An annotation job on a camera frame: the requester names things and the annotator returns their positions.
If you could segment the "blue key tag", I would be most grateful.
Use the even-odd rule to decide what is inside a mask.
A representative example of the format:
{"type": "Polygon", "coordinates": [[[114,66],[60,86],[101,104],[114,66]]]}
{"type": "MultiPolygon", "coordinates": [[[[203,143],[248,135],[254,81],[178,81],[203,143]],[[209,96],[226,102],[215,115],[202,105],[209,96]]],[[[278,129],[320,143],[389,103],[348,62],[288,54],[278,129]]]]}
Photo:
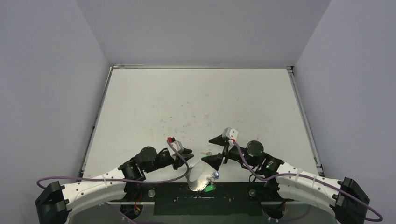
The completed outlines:
{"type": "Polygon", "coordinates": [[[218,171],[214,171],[214,173],[213,173],[213,178],[214,179],[218,179],[219,178],[219,172],[218,171]]]}

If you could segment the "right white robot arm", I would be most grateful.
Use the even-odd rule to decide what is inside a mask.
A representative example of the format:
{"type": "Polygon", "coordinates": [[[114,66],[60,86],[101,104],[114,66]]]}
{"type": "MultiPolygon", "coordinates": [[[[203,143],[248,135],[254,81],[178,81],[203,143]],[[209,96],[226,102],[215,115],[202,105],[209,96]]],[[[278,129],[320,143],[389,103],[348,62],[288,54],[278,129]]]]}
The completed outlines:
{"type": "Polygon", "coordinates": [[[370,199],[351,178],[336,180],[305,172],[264,152],[263,144],[256,140],[240,147],[234,137],[219,135],[209,143],[223,146],[223,152],[203,157],[203,162],[215,170],[229,160],[238,162],[254,179],[264,182],[269,200],[299,201],[328,212],[341,224],[367,220],[370,199]]]}

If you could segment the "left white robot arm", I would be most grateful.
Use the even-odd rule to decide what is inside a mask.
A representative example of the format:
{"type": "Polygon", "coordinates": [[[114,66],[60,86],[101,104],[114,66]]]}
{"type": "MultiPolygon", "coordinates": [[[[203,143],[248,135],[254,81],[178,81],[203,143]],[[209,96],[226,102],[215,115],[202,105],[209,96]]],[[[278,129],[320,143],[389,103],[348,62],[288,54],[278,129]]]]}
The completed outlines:
{"type": "Polygon", "coordinates": [[[133,201],[139,196],[139,187],[146,173],[171,165],[178,169],[194,155],[192,150],[177,142],[171,150],[157,152],[153,147],[144,147],[136,156],[119,167],[94,178],[79,178],[77,182],[55,182],[43,188],[35,200],[41,224],[64,224],[68,218],[88,208],[125,198],[133,201]]]}

